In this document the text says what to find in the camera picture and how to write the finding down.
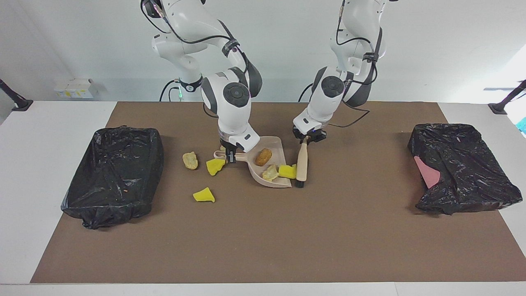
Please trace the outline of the beige hand brush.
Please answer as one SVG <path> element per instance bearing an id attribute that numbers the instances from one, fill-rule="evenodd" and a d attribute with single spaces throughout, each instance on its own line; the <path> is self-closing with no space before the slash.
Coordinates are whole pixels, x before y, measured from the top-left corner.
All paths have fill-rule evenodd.
<path id="1" fill-rule="evenodd" d="M 308 174 L 308 146 L 300 145 L 297 158 L 297 177 L 295 178 L 295 187 L 303 188 Z"/>

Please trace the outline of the beige plastic dustpan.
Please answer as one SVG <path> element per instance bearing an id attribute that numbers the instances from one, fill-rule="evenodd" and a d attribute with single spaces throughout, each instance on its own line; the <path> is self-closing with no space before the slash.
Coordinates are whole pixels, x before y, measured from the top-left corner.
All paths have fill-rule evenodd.
<path id="1" fill-rule="evenodd" d="M 252 178 L 265 187 L 291 188 L 291 181 L 288 178 L 277 177 L 272 181 L 262 178 L 263 172 L 267 170 L 267 167 L 270 165 L 276 165 L 276 168 L 278 169 L 280 165 L 286 164 L 280 138 L 277 136 L 260 136 L 258 143 L 256 143 L 255 140 L 248 140 L 247 142 L 249 144 L 254 144 L 254 146 L 246 153 L 235 153 L 235 159 L 236 161 L 247 163 Z M 264 148 L 268 148 L 272 152 L 272 156 L 265 165 L 257 166 L 255 160 L 259 152 Z"/>

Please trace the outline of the brown foam nugget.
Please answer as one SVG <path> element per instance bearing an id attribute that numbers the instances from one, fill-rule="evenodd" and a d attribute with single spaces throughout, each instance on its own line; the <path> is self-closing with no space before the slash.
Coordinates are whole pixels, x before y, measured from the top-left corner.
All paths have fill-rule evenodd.
<path id="1" fill-rule="evenodd" d="M 257 166 L 264 166 L 266 163 L 268 163 L 271 158 L 273 156 L 273 153 L 270 149 L 268 148 L 263 148 L 262 150 L 259 151 L 259 153 L 257 154 L 256 158 L 255 158 L 255 165 Z"/>

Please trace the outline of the pink bin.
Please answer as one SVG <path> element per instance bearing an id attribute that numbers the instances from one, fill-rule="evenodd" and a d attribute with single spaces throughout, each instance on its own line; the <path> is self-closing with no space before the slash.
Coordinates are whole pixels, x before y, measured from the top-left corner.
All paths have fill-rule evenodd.
<path id="1" fill-rule="evenodd" d="M 438 170 L 426 165 L 420 157 L 415 156 L 413 158 L 421 174 L 423 182 L 426 185 L 426 188 L 430 189 L 438 184 L 441 178 L 441 173 Z"/>

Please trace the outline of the black bag lined bin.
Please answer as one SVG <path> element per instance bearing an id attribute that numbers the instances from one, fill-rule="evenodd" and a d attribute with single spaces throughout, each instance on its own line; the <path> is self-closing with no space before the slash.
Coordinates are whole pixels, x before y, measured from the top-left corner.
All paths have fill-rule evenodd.
<path id="1" fill-rule="evenodd" d="M 149 214 L 163 174 L 157 129 L 129 126 L 96 131 L 73 176 L 61 210 L 96 230 Z"/>

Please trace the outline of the crumpled black trash bag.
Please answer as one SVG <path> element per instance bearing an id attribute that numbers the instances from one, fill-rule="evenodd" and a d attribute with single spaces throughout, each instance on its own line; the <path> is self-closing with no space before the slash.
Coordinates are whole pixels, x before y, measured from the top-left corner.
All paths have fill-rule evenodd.
<path id="1" fill-rule="evenodd" d="M 481 133 L 468 124 L 427 123 L 413 128 L 408 143 L 413 157 L 438 171 L 416 208 L 428 213 L 481 212 L 522 202 Z"/>

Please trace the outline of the brown table mat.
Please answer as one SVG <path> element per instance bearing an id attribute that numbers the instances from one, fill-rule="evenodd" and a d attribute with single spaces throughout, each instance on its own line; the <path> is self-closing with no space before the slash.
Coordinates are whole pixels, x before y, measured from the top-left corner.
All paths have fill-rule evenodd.
<path id="1" fill-rule="evenodd" d="M 164 171 L 150 214 L 88 230 L 63 214 L 32 283 L 514 282 L 526 257 L 500 212 L 430 215 L 408 150 L 436 103 L 372 102 L 309 146 L 305 187 L 273 189 L 242 163 L 210 176 L 216 120 L 200 103 L 117 103 L 107 126 L 152 127 Z M 188 170 L 182 155 L 194 151 Z M 209 187 L 215 202 L 192 194 Z"/>

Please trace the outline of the black stand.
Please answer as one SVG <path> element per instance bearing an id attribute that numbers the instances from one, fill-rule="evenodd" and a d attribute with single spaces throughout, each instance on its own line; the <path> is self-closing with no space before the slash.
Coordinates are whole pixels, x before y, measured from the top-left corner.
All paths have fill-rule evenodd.
<path id="1" fill-rule="evenodd" d="M 507 115 L 507 112 L 505 111 L 505 106 L 510 103 L 513 99 L 515 99 L 520 93 L 524 92 L 526 89 L 526 79 L 522 80 L 520 84 L 499 103 L 489 103 L 488 107 L 489 109 L 497 115 Z"/>
<path id="2" fill-rule="evenodd" d="M 14 102 L 14 112 L 24 112 L 34 103 L 31 99 L 25 99 L 23 96 L 12 90 L 2 79 L 0 79 L 0 89 Z"/>

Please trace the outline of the white wall box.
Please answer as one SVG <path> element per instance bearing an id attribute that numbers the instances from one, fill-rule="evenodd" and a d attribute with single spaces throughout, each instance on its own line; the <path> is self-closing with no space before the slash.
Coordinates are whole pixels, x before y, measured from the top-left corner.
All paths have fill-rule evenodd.
<path id="1" fill-rule="evenodd" d="M 60 99 L 94 99 L 98 90 L 92 79 L 68 79 L 56 83 L 55 95 Z"/>

